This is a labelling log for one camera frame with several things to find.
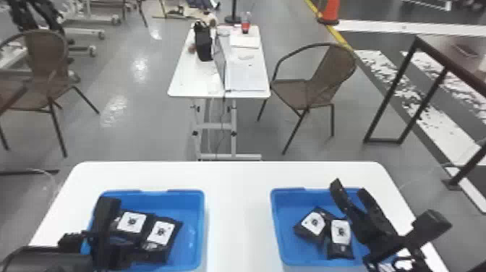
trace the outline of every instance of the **white floor marking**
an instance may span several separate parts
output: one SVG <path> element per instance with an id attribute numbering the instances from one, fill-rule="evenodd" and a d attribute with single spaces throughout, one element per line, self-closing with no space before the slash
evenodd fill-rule
<path id="1" fill-rule="evenodd" d="M 410 3 L 413 3 L 413 4 L 425 6 L 425 7 L 431 7 L 433 9 L 440 9 L 444 12 L 449 12 L 451 10 L 451 7 L 452 7 L 451 1 L 438 0 L 437 1 L 438 5 L 428 4 L 428 3 L 424 3 L 423 1 L 417 1 L 417 0 L 402 0 L 402 1 L 403 2 L 410 2 Z"/>
<path id="2" fill-rule="evenodd" d="M 449 172 L 451 177 L 459 172 L 456 167 L 446 167 L 445 170 Z M 463 178 L 459 182 L 459 186 L 466 193 L 466 195 L 471 199 L 471 201 L 477 206 L 477 208 L 482 212 L 486 213 L 486 198 L 482 193 L 469 181 L 467 178 Z"/>
<path id="3" fill-rule="evenodd" d="M 339 20 L 334 27 L 338 31 L 437 34 L 486 37 L 484 25 L 431 24 L 423 22 L 386 22 Z"/>
<path id="4" fill-rule="evenodd" d="M 443 68 L 441 64 L 424 52 L 415 53 L 412 63 L 433 80 L 438 77 Z M 470 111 L 473 115 L 486 124 L 486 98 L 484 96 L 450 72 L 445 77 L 441 87 L 459 102 L 471 108 Z"/>
<path id="5" fill-rule="evenodd" d="M 372 70 L 376 78 L 386 87 L 391 85 L 397 68 L 390 59 L 380 51 L 356 50 L 360 59 Z M 423 92 L 408 77 L 403 77 L 396 89 L 395 97 L 401 99 L 406 112 L 413 116 L 422 101 Z M 417 121 L 420 128 L 435 143 L 442 153 L 456 165 L 464 165 L 479 146 L 443 111 L 429 105 Z M 483 158 L 478 165 L 486 165 Z"/>

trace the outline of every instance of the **brown wicker chair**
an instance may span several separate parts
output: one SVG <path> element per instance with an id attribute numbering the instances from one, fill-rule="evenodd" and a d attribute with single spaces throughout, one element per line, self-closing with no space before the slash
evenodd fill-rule
<path id="1" fill-rule="evenodd" d="M 70 75 L 66 38 L 50 30 L 29 30 L 13 35 L 0 43 L 0 50 L 12 41 L 20 41 L 27 47 L 27 65 L 31 70 L 17 72 L 18 75 L 14 75 L 15 71 L 0 69 L 0 109 L 50 114 L 62 154 L 67 157 L 66 146 L 54 111 L 54 106 L 59 109 L 62 107 L 56 99 L 68 90 L 75 90 L 95 113 L 99 114 L 99 111 L 74 85 L 80 79 L 76 75 Z M 1 128 L 0 138 L 4 148 L 9 150 Z"/>
<path id="2" fill-rule="evenodd" d="M 277 80 L 282 62 L 304 50 L 327 46 L 323 60 L 309 80 Z M 356 59 L 353 53 L 337 43 L 314 43 L 301 47 L 278 60 L 270 82 L 270 89 L 297 114 L 299 121 L 294 128 L 282 154 L 285 155 L 305 115 L 310 109 L 329 106 L 331 108 L 331 136 L 334 136 L 334 104 L 331 102 L 341 84 L 354 73 Z M 257 120 L 260 121 L 267 101 L 263 101 Z"/>

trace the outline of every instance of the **paper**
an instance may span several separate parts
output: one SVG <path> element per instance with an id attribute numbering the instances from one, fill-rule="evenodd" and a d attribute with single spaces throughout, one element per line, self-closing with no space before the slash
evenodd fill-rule
<path id="1" fill-rule="evenodd" d="M 229 36 L 229 44 L 232 47 L 245 47 L 245 48 L 259 48 L 260 47 L 260 36 L 255 35 L 256 31 L 252 31 L 248 34 L 243 34 L 240 28 L 231 31 Z"/>
<path id="2" fill-rule="evenodd" d="M 125 212 L 116 228 L 121 231 L 140 233 L 146 218 L 145 214 Z"/>
<path id="3" fill-rule="evenodd" d="M 336 244 L 349 245 L 351 242 L 351 228 L 345 220 L 332 220 L 331 236 Z"/>
<path id="4" fill-rule="evenodd" d="M 152 228 L 152 232 L 147 237 L 147 241 L 155 242 L 160 245 L 167 245 L 169 242 L 172 232 L 174 232 L 174 227 L 176 225 L 164 222 L 164 221 L 157 221 Z"/>
<path id="5" fill-rule="evenodd" d="M 314 235 L 319 235 L 325 227 L 325 222 L 319 213 L 312 212 L 302 220 L 301 225 Z"/>

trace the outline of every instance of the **black bag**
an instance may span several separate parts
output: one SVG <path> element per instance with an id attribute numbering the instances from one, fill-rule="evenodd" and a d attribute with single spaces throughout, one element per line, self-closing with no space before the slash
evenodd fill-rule
<path id="1" fill-rule="evenodd" d="M 211 38 L 210 27 L 205 22 L 197 21 L 194 23 L 194 33 L 197 56 L 201 61 L 212 61 L 211 46 L 213 39 Z"/>

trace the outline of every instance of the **pole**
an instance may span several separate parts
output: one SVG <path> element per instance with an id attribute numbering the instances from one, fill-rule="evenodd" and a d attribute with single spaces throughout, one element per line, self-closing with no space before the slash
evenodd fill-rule
<path id="1" fill-rule="evenodd" d="M 239 24 L 242 22 L 242 18 L 236 15 L 236 0 L 233 0 L 231 15 L 224 17 L 224 22 L 228 24 Z"/>

